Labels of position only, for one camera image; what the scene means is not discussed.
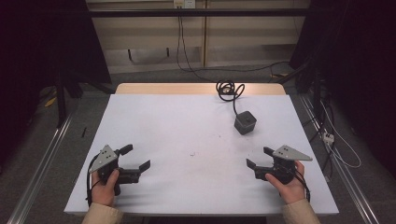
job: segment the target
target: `beige sleeve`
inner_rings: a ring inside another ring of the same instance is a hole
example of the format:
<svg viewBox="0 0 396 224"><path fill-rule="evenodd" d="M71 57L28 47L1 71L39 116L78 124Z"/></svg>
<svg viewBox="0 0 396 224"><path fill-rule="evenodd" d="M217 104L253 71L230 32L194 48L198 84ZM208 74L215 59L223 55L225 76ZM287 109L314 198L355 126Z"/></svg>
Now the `beige sleeve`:
<svg viewBox="0 0 396 224"><path fill-rule="evenodd" d="M317 224L320 223L317 215L307 199L296 203L286 204L282 208L283 218L288 224Z"/></svg>
<svg viewBox="0 0 396 224"><path fill-rule="evenodd" d="M122 220L123 213L115 208L92 203L82 224L116 224Z"/></svg>

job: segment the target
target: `human hand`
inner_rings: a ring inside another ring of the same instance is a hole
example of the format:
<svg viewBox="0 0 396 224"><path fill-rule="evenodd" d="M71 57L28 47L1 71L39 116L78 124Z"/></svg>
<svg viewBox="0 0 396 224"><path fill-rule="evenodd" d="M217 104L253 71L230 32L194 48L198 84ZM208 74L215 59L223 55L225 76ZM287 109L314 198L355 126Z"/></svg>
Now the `human hand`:
<svg viewBox="0 0 396 224"><path fill-rule="evenodd" d="M304 166L299 161L295 162L297 171L304 177ZM289 182L289 184L282 184L276 177L270 174L266 174L265 178L270 182L277 190L279 190L280 196L285 203L295 203L305 198L305 188L303 184L295 177Z"/></svg>
<svg viewBox="0 0 396 224"><path fill-rule="evenodd" d="M100 181L97 171L92 173L92 202L112 207L114 205L114 186L119 178L120 172L114 170L104 184Z"/></svg>

